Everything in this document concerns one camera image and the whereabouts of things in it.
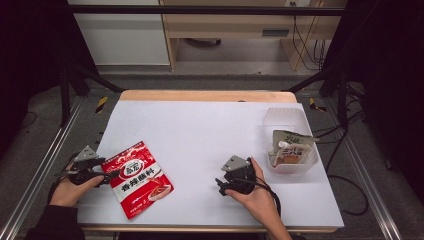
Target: hand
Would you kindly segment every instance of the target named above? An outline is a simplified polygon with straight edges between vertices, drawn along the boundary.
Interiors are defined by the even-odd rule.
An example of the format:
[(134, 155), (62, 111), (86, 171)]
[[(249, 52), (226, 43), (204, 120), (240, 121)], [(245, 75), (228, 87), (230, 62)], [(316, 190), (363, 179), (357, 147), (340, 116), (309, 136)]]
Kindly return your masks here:
[(62, 179), (52, 195), (49, 205), (75, 207), (88, 190), (97, 186), (104, 176), (94, 177), (81, 185), (75, 185), (68, 178)]
[[(264, 182), (261, 182), (265, 180), (262, 169), (253, 157), (251, 159), (256, 177), (261, 179), (259, 183), (264, 184)], [(256, 186), (248, 195), (231, 189), (225, 190), (225, 193), (247, 208), (250, 214), (267, 229), (271, 239), (291, 239), (278, 215), (274, 198), (266, 189)]]

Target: red bag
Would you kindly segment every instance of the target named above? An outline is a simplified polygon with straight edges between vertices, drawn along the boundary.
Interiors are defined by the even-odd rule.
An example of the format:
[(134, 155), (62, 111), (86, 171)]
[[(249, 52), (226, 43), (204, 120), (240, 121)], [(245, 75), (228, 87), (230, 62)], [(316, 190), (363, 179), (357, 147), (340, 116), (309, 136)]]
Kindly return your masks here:
[(106, 173), (120, 171), (110, 185), (128, 219), (174, 190), (142, 141), (106, 160), (102, 169)]

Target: white cabinet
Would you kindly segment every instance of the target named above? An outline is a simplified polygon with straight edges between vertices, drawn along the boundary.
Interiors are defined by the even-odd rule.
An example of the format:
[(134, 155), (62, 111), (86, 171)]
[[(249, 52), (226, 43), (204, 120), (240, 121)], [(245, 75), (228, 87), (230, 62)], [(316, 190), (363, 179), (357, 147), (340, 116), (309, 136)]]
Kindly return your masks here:
[[(69, 4), (159, 5), (157, 0), (68, 0)], [(160, 14), (75, 14), (96, 65), (169, 65)]]

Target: floor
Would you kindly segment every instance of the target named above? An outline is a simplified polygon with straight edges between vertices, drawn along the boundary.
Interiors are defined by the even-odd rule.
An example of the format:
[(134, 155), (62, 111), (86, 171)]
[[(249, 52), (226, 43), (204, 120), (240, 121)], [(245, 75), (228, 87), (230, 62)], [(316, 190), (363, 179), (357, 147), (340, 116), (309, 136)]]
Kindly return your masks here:
[[(278, 40), (223, 39), (219, 46), (186, 40), (181, 42), (174, 71), (167, 66), (99, 66), (99, 70), (107, 80), (123, 88), (274, 91), (287, 89), (317, 72), (306, 67), (295, 72), (289, 70), (287, 58), (282, 52)], [(305, 63), (308, 68), (317, 67), (308, 59)], [(298, 101), (304, 105), (314, 135), (322, 133), (321, 129), (337, 125), (334, 118), (335, 97), (321, 98), (317, 92), (320, 84), (311, 84), (296, 93)], [(59, 128), (60, 89), (52, 88), (31, 99), (22, 130), (0, 161), (0, 197), (3, 202), (0, 225), (5, 226), (1, 239), (13, 239), (11, 236), (22, 239), (25, 232), (36, 224), (45, 206), (52, 173), (62, 167), (63, 159), (77, 150), (81, 141), (96, 146), (101, 140), (101, 132), (106, 128), (119, 94), (91, 81), (89, 85), (92, 91), (88, 97), (71, 94), (73, 104), (81, 105), (81, 112), (65, 139), (56, 138), (63, 130)], [(104, 95), (108, 96), (107, 104), (101, 114), (94, 114), (93, 109)], [(347, 102), (352, 100), (348, 114), (353, 116), (361, 111), (361, 105), (354, 96), (348, 98)], [(311, 99), (317, 108), (311, 108)], [(357, 116), (349, 124), (349, 132), (337, 151), (337, 143), (343, 133), (341, 130), (323, 137), (322, 144), (317, 145), (325, 165), (329, 164), (335, 152), (329, 174), (350, 179), (360, 187), (356, 188), (340, 178), (330, 179), (345, 227), (331, 234), (310, 233), (304, 236), (307, 239), (424, 239), (423, 205), (402, 174), (386, 168), (384, 156), (366, 123), (366, 117)], [(51, 149), (52, 143), (59, 148), (55, 153)], [(365, 213), (359, 216), (348, 213), (363, 211), (365, 199), (370, 204)], [(87, 239), (114, 238), (113, 232), (87, 231), (86, 234)]]

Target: gray floor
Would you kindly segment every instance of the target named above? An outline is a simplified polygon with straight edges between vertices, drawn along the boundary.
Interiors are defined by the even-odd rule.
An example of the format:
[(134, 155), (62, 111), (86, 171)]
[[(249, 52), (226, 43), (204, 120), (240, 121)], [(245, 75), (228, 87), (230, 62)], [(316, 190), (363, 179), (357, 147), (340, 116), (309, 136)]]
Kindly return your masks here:
[[(294, 86), (316, 72), (305, 68), (297, 72), (289, 71), (281, 45), (274, 40), (223, 39), (220, 46), (183, 41), (180, 48), (177, 68), (174, 72), (166, 67), (145, 66), (131, 66), (125, 69), (99, 66), (99, 69), (106, 79), (131, 89), (281, 90)], [(106, 128), (108, 116), (119, 94), (112, 93), (91, 81), (89, 84), (92, 91), (88, 97), (74, 98), (74, 95), (72, 96), (74, 103), (81, 103), (81, 112), (75, 119), (66, 140), (61, 142), (61, 149), (57, 156), (47, 156), (55, 161), (47, 167), (41, 165), (48, 171), (45, 179), (33, 179), (33, 176), (46, 158), (46, 153), (55, 140), (57, 132), (60, 131), (61, 109), (58, 87), (31, 99), (30, 112), (22, 124), (23, 128), (0, 161), (0, 182), (2, 183), (0, 185), (2, 199), (0, 225), (6, 226), (16, 212), (26, 215), (22, 217), (22, 221), (17, 221), (19, 228), (16, 229), (16, 239), (20, 239), (37, 222), (46, 204), (48, 187), (53, 180), (52, 174), (60, 170), (67, 157), (78, 151), (81, 144), (89, 144), (96, 148), (96, 144), (101, 140), (101, 132)], [(309, 107), (311, 97), (317, 106), (327, 107), (329, 110), (334, 106), (333, 98), (323, 99), (317, 94), (316, 90), (319, 86), (318, 82), (296, 94), (298, 101), (304, 105), (313, 131), (336, 125), (331, 111), (321, 112)], [(108, 96), (105, 108), (100, 114), (94, 113), (102, 96)], [(350, 109), (349, 115), (360, 111), (361, 107), (354, 102), (350, 105)], [(324, 164), (329, 161), (337, 144), (328, 142), (340, 139), (340, 136), (340, 132), (336, 131), (322, 138), (322, 144), (318, 145), (318, 149)], [(306, 238), (424, 239), (423, 205), (415, 197), (401, 173), (386, 169), (383, 154), (368, 124), (361, 119), (351, 123), (348, 137), (345, 142), (350, 140), (353, 143), (401, 237), (386, 236), (387, 232), (378, 221), (379, 209), (370, 208), (362, 216), (352, 216), (342, 212), (344, 228), (331, 234), (306, 234)], [(352, 156), (348, 151), (351, 151), (348, 144), (341, 146), (334, 157), (329, 174), (346, 177), (361, 185), (361, 178), (355, 172)], [(40, 184), (40, 189), (27, 189), (27, 186), (38, 180), (44, 181)], [(336, 199), (343, 209), (354, 212), (363, 209), (364, 198), (357, 189), (338, 179), (331, 179), (330, 182)], [(22, 199), (22, 196), (31, 194), (34, 196), (33, 201)], [(22, 202), (28, 205), (28, 209), (23, 212), (20, 211), (21, 209), (15, 209), (17, 206), (22, 206)], [(87, 232), (88, 239), (112, 239), (112, 236), (111, 232)]]

